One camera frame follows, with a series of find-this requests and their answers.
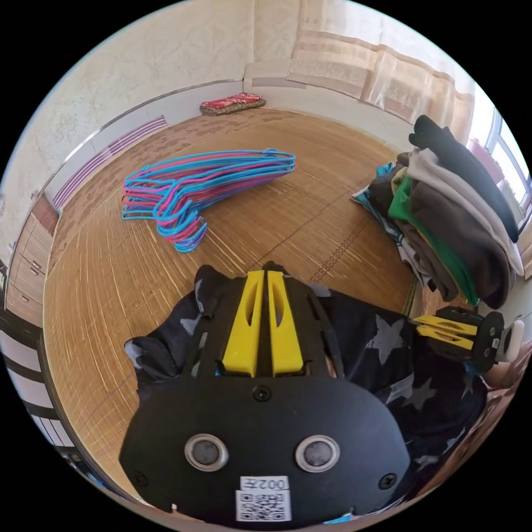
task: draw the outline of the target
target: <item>label sticker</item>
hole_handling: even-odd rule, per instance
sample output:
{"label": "label sticker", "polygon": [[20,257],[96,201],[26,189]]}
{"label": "label sticker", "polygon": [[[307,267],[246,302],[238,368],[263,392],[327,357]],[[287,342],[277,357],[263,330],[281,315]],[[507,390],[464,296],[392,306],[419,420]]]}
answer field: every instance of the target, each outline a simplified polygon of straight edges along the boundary
{"label": "label sticker", "polygon": [[237,521],[291,521],[288,477],[241,477]]}

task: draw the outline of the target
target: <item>white star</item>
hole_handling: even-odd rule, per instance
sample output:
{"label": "white star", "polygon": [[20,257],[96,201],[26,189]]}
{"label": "white star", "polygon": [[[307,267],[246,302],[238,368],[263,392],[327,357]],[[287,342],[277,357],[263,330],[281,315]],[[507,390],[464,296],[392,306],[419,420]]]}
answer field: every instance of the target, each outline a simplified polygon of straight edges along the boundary
{"label": "white star", "polygon": [[464,392],[461,399],[464,399],[467,392],[470,392],[473,395],[473,379],[475,376],[472,373],[464,373],[463,381],[465,383]]}
{"label": "white star", "polygon": [[391,402],[395,401],[399,397],[409,398],[412,396],[412,385],[414,384],[414,374],[410,375],[403,380],[392,384],[390,387],[390,395],[386,400],[386,404],[389,405]]}
{"label": "white star", "polygon": [[196,303],[198,304],[199,311],[203,314],[203,303],[200,301],[200,298],[199,298],[200,286],[201,286],[202,281],[203,279],[200,279],[196,283],[196,286],[194,287],[194,292],[196,293]]}
{"label": "white star", "polygon": [[443,454],[446,454],[451,450],[451,447],[464,435],[465,431],[466,431],[466,428],[464,427],[461,433],[456,438],[451,438],[447,440],[447,449],[443,451]]}
{"label": "white star", "polygon": [[425,401],[436,395],[436,390],[431,388],[431,382],[432,377],[421,388],[414,388],[412,395],[403,403],[403,407],[412,405],[416,410],[421,411]]}
{"label": "white star", "polygon": [[194,334],[194,331],[196,330],[196,326],[198,325],[200,318],[201,314],[198,314],[198,317],[194,320],[188,318],[183,318],[181,320],[181,325],[188,332],[189,336],[192,336]]}
{"label": "white star", "polygon": [[131,362],[133,362],[133,365],[138,370],[141,369],[139,363],[137,362],[137,358],[139,358],[139,356],[143,354],[143,349],[135,345],[132,340],[128,340],[124,345],[124,351],[126,352],[126,355],[131,359]]}
{"label": "white star", "polygon": [[321,284],[309,284],[309,287],[312,288],[314,295],[317,298],[329,298],[331,297],[331,291],[327,287],[321,286]]}
{"label": "white star", "polygon": [[431,464],[436,464],[439,461],[439,457],[437,456],[427,456],[426,454],[422,456],[421,458],[416,458],[414,462],[419,464],[419,467],[417,468],[418,471],[421,471],[426,466],[430,466]]}
{"label": "white star", "polygon": [[396,321],[388,325],[380,316],[376,316],[377,334],[367,344],[367,349],[378,349],[378,359],[381,366],[384,365],[390,353],[405,344],[401,337],[401,331],[405,324],[404,320]]}

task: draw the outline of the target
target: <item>qr code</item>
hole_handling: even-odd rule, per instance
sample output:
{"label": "qr code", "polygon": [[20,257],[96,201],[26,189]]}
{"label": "qr code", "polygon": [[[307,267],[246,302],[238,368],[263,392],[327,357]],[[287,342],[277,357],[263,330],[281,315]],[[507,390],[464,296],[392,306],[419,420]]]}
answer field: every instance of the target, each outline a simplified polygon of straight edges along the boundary
{"label": "qr code", "polygon": [[237,492],[237,521],[291,521],[290,491]]}

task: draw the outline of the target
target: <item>stack of folded clothes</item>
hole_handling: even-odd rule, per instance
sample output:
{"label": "stack of folded clothes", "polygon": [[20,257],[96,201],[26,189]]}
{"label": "stack of folded clothes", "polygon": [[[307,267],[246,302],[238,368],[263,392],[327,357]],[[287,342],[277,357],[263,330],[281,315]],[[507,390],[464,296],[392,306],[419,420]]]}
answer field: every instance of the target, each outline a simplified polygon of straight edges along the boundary
{"label": "stack of folded clothes", "polygon": [[510,207],[448,128],[423,115],[409,141],[413,151],[380,166],[353,200],[380,222],[423,286],[444,301],[460,295],[499,309],[523,275]]}

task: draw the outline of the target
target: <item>yellow plastic part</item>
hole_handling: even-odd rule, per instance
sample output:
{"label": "yellow plastic part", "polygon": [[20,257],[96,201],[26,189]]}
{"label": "yellow plastic part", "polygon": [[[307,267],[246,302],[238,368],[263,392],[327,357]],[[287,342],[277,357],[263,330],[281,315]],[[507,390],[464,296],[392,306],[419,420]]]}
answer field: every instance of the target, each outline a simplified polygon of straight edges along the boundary
{"label": "yellow plastic part", "polygon": [[417,332],[421,336],[434,338],[456,347],[471,351],[478,328],[457,321],[446,320],[438,316],[420,316],[414,320],[419,323]]}
{"label": "yellow plastic part", "polygon": [[268,272],[268,299],[273,374],[299,373],[303,356],[282,272]]}
{"label": "yellow plastic part", "polygon": [[264,272],[249,272],[222,363],[226,371],[254,377],[257,373]]}

